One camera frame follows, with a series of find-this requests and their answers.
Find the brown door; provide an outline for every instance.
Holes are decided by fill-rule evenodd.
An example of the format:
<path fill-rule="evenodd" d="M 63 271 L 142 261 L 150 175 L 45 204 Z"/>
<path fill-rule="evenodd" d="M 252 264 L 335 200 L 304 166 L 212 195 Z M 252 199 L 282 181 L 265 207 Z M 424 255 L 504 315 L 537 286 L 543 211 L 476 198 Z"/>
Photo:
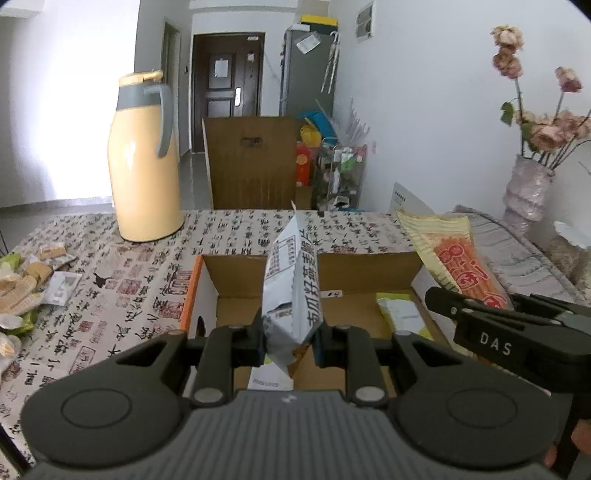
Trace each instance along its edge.
<path fill-rule="evenodd" d="M 193 149 L 203 118 L 259 115 L 263 33 L 193 37 Z"/>

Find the table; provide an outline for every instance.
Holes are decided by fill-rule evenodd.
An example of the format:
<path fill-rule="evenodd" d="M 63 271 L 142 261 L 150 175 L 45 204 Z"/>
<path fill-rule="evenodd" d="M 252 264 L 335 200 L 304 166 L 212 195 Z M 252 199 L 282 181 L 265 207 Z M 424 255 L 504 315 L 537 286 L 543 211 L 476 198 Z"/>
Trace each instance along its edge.
<path fill-rule="evenodd" d="M 2 376 L 0 416 L 7 433 L 31 459 L 20 428 L 26 399 L 44 385 L 178 328 L 194 258 L 266 255 L 291 219 L 285 210 L 194 210 L 183 227 L 157 242 L 132 244 L 118 234 L 114 215 L 61 216 L 15 248 L 36 253 L 41 244 L 65 242 L 79 258 L 70 270 L 82 280 L 67 307 L 45 306 L 24 349 Z M 378 213 L 303 212 L 319 253 L 411 252 L 396 217 Z M 468 214 L 475 242 L 509 291 L 582 301 L 576 290 L 528 242 L 488 216 Z M 0 459 L 0 478 L 14 478 Z"/>

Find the door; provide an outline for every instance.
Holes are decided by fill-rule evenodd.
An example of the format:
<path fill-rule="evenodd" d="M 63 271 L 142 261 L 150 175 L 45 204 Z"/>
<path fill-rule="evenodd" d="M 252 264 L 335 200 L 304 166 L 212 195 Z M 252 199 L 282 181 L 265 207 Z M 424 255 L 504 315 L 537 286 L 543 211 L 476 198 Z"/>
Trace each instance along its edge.
<path fill-rule="evenodd" d="M 203 151 L 203 118 L 259 115 L 265 35 L 195 35 L 193 149 Z"/>
<path fill-rule="evenodd" d="M 174 133 L 177 139 L 179 161 L 180 156 L 184 153 L 179 149 L 180 140 L 178 137 L 178 81 L 180 77 L 180 54 L 181 34 L 176 28 L 166 22 L 164 24 L 164 37 L 162 40 L 161 69 L 164 73 L 162 82 L 170 87 L 174 97 Z"/>

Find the air vent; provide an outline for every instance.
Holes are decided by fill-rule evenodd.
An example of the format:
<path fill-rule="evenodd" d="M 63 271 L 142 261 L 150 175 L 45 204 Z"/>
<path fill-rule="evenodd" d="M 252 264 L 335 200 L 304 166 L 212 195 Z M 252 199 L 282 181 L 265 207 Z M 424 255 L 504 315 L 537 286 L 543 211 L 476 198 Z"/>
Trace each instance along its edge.
<path fill-rule="evenodd" d="M 356 35 L 360 41 L 367 40 L 375 35 L 375 3 L 374 0 L 357 15 Z"/>

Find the yellow snack package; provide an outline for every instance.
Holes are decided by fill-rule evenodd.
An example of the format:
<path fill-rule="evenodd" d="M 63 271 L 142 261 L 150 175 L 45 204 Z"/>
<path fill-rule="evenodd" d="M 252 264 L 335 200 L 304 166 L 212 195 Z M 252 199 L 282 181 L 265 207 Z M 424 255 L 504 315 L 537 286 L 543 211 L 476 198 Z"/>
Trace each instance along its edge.
<path fill-rule="evenodd" d="M 398 219 L 443 288 L 482 300 L 489 307 L 513 309 L 507 293 L 478 255 L 467 217 L 416 217 L 398 212 Z"/>

